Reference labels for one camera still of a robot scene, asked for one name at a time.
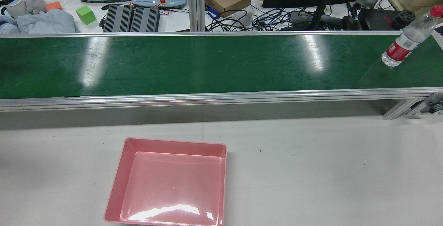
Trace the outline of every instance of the white table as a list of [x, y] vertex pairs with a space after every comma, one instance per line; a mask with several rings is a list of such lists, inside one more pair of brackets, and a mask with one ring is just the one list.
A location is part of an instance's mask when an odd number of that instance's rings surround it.
[[103, 214], [124, 139], [141, 137], [227, 145], [226, 226], [441, 226], [442, 125], [347, 117], [0, 131], [0, 221], [117, 225]]

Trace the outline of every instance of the metal post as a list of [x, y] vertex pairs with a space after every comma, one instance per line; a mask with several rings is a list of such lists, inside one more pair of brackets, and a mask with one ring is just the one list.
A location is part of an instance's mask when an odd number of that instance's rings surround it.
[[205, 30], [205, 0], [189, 0], [189, 24], [191, 31]]
[[399, 103], [397, 103], [392, 109], [383, 114], [383, 119], [393, 120], [402, 115], [403, 113], [405, 113], [406, 111], [410, 110], [412, 105], [421, 100], [423, 100], [422, 97], [403, 99], [399, 101]]

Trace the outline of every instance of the plastic tray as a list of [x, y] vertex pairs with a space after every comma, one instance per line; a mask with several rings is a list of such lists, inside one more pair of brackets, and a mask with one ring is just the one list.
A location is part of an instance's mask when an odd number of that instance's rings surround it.
[[128, 138], [104, 220], [223, 225], [226, 145]]

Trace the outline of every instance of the plastic bottle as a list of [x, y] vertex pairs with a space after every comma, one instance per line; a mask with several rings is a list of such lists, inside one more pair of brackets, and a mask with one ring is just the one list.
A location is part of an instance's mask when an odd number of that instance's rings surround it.
[[443, 6], [436, 5], [429, 13], [414, 20], [381, 55], [381, 60], [388, 66], [399, 66], [413, 49], [431, 35], [441, 16]]

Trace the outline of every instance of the stuffed toy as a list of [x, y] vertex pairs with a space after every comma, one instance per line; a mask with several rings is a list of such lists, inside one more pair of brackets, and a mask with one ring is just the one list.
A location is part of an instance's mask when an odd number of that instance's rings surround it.
[[40, 11], [46, 12], [45, 0], [24, 0], [26, 11], [30, 14], [38, 14]]

